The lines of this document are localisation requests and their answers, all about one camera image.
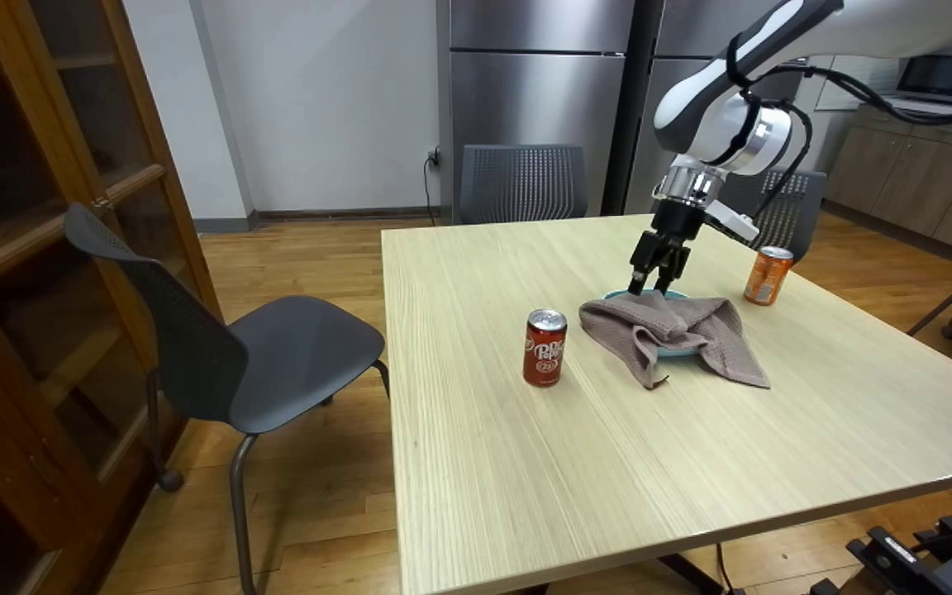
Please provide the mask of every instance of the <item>refrigerator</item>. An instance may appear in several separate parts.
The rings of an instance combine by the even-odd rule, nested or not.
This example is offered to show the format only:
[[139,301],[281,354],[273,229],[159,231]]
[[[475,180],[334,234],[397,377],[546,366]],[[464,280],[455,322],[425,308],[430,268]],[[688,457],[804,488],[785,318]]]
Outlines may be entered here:
[[581,201],[601,213],[634,0],[441,0],[441,201],[483,145],[578,154]]
[[[645,78],[642,115],[628,160],[614,160],[617,192],[605,194],[605,213],[652,213],[652,188],[670,169],[674,154],[664,154],[656,138],[652,120],[660,96],[725,53],[731,36],[756,23],[782,0],[660,0],[652,61]],[[793,100],[799,78],[782,78],[756,86],[762,100]]]

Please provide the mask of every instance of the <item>kitchen counter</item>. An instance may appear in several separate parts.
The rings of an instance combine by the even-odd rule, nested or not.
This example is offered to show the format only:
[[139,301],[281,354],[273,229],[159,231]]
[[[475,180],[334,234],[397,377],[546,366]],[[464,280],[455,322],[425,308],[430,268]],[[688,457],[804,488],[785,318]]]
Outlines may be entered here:
[[[902,102],[914,112],[952,112]],[[952,126],[908,126],[864,107],[829,176],[829,201],[952,250]]]
[[925,112],[925,115],[949,115],[952,102],[925,102],[925,100],[902,100],[902,96],[887,96],[897,110],[907,112]]

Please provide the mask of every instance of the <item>crumpled cloth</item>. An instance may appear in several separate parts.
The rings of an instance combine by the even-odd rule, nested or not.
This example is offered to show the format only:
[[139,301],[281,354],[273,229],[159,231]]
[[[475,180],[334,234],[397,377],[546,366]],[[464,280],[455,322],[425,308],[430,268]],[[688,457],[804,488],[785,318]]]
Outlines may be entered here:
[[578,308],[581,331],[617,354],[645,389],[667,374],[660,358],[699,354],[707,371],[749,386],[772,386],[725,299],[621,295]]

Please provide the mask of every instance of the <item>soda can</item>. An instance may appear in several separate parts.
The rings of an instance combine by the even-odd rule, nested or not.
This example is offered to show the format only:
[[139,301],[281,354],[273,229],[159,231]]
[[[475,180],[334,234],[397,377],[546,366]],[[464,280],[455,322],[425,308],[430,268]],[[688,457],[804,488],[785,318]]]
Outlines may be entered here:
[[530,316],[530,338],[522,354],[522,381],[552,386],[562,381],[568,318],[540,308]]
[[793,251],[764,245],[751,264],[743,299],[764,308],[774,304],[786,268],[793,268]]

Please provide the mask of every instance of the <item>cable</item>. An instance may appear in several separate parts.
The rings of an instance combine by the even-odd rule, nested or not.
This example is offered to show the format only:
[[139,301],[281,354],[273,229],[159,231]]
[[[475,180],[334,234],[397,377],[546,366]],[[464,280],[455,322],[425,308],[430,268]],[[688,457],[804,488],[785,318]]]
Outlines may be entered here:
[[901,120],[901,123],[908,123],[908,126],[952,126],[952,112],[947,115],[920,115],[920,112],[902,112],[897,110],[888,100],[882,100],[875,89],[869,89],[865,84],[854,80],[850,74],[841,74],[841,69],[825,69],[825,66],[774,66],[772,74],[764,74],[762,80],[767,78],[782,78],[782,74],[799,74],[799,78],[825,78],[826,84],[841,86],[842,94],[855,96],[859,102]]
[[[762,100],[756,96],[751,96],[751,86],[756,86],[762,80],[767,80],[767,78],[762,78],[762,80],[749,80],[743,74],[742,74],[742,64],[739,64],[739,46],[742,46],[742,36],[733,36],[731,40],[731,46],[726,46],[726,74],[731,74],[731,84],[733,86],[742,86],[742,96],[751,102],[751,115],[762,110]],[[807,160],[807,154],[811,154],[811,138],[812,138],[812,123],[811,123],[811,115],[804,112],[804,110],[798,110],[793,102],[764,102],[764,107],[772,107],[772,110],[785,110],[785,112],[789,112],[789,115],[798,115],[799,120],[799,126],[804,126],[804,145],[799,145],[799,154],[793,155],[793,163],[785,169],[785,176],[772,185],[772,192],[762,198],[762,207],[754,208],[754,216],[751,219],[756,219],[756,216],[764,216],[767,213],[767,207],[774,207],[774,198],[786,188],[786,181],[798,176],[798,169],[799,169],[799,163]]]
[[713,542],[713,566],[719,566],[719,577],[725,583],[725,591],[733,591],[733,583],[731,583],[731,572],[726,572],[726,557],[722,553],[722,542]]

